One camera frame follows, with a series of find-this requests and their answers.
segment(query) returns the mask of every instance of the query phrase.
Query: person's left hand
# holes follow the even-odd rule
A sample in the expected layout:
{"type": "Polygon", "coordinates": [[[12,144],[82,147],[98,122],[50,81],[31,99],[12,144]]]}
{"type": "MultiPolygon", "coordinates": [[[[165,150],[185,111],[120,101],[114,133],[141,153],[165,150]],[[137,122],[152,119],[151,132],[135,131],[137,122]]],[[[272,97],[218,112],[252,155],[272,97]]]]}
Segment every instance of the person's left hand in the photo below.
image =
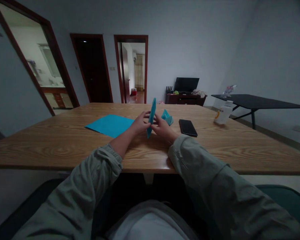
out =
{"type": "Polygon", "coordinates": [[[131,131],[135,136],[144,132],[148,127],[151,126],[151,123],[146,123],[145,121],[143,121],[144,118],[149,118],[149,116],[146,116],[146,114],[149,113],[150,111],[142,112],[129,127],[129,131],[131,131]]]}

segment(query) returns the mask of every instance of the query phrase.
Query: sleeve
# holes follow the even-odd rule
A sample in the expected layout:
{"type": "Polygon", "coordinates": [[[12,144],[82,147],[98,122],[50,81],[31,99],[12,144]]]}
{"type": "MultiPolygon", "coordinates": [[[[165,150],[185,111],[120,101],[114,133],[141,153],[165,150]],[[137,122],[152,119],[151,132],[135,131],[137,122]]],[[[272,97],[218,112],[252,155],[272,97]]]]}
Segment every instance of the sleeve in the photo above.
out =
{"type": "Polygon", "coordinates": [[[13,239],[90,239],[95,206],[122,170],[110,144],[74,168],[13,239]]]}
{"type": "Polygon", "coordinates": [[[224,239],[300,239],[300,224],[285,209],[195,139],[180,135],[169,157],[202,197],[224,239]]]}

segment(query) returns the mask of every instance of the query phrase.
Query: tv screen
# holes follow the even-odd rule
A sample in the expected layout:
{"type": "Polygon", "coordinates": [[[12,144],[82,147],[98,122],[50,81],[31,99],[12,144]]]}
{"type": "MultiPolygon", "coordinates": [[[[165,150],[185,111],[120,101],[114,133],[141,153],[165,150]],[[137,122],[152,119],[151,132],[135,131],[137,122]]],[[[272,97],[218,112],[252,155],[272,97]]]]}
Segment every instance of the tv screen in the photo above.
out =
{"type": "Polygon", "coordinates": [[[192,92],[198,86],[199,78],[177,78],[174,90],[178,92],[192,92]]]}

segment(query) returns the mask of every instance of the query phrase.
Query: smartphone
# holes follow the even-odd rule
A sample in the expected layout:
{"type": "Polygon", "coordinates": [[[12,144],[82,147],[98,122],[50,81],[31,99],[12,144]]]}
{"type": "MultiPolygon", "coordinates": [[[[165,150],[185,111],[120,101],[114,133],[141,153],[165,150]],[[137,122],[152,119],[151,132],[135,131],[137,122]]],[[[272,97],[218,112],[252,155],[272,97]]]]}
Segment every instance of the smartphone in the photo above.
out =
{"type": "Polygon", "coordinates": [[[196,130],[194,129],[194,126],[192,124],[192,122],[190,120],[183,120],[180,119],[179,120],[179,125],[180,125],[180,129],[181,129],[181,133],[191,136],[191,137],[197,137],[198,134],[196,132],[196,130]]]}

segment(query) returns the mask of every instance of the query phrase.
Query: folded paper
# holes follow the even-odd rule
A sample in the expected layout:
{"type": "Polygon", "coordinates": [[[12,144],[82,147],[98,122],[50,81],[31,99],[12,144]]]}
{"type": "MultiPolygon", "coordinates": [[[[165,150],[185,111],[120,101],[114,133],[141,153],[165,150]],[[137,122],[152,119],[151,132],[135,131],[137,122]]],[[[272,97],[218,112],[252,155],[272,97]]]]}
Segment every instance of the folded paper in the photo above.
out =
{"type": "MultiPolygon", "coordinates": [[[[148,121],[151,124],[153,124],[153,118],[154,118],[155,112],[156,112],[156,98],[154,98],[152,101],[152,107],[151,107],[151,112],[150,112],[149,121],[148,121]]],[[[152,132],[152,128],[151,127],[147,128],[148,138],[150,137],[151,132],[152,132]]]]}
{"type": "Polygon", "coordinates": [[[98,119],[97,121],[94,121],[93,123],[90,123],[86,126],[86,128],[90,128],[104,135],[116,138],[125,130],[127,130],[133,121],[133,119],[117,115],[107,115],[98,119]]]}
{"type": "Polygon", "coordinates": [[[173,123],[173,118],[172,118],[172,116],[169,115],[167,110],[163,111],[161,118],[166,120],[166,122],[169,124],[169,126],[173,123]]]}

